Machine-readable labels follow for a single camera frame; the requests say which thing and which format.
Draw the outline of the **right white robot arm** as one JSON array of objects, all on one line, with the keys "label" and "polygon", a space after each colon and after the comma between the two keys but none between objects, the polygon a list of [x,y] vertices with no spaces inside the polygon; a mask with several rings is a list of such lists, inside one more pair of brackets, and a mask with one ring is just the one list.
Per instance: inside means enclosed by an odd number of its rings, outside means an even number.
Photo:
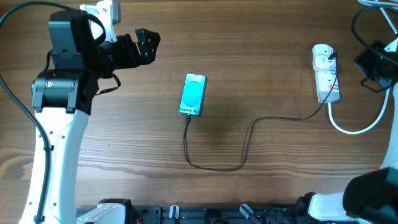
[{"label": "right white robot arm", "polygon": [[[397,67],[385,56],[397,59],[397,41],[371,44],[354,62],[366,78],[378,82],[386,95],[397,97]],[[393,118],[389,147],[376,171],[355,177],[344,192],[307,193],[292,212],[295,223],[397,223],[397,118]]]}]

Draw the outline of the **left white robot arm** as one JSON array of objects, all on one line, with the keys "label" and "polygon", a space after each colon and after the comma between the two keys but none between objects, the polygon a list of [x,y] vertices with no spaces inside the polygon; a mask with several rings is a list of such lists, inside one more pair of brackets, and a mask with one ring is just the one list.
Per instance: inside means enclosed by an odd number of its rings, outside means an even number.
[{"label": "left white robot arm", "polygon": [[81,9],[50,16],[52,69],[32,85],[36,147],[22,223],[75,223],[75,184],[81,141],[100,79],[155,60],[160,35],[115,35],[113,23]]}]

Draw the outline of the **blue Galaxy smartphone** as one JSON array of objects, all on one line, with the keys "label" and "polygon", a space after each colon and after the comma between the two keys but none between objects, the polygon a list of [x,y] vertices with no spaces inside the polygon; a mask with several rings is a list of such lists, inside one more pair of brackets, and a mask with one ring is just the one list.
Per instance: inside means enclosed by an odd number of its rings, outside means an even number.
[{"label": "blue Galaxy smartphone", "polygon": [[180,100],[179,113],[198,116],[201,111],[206,87],[206,76],[186,74]]}]

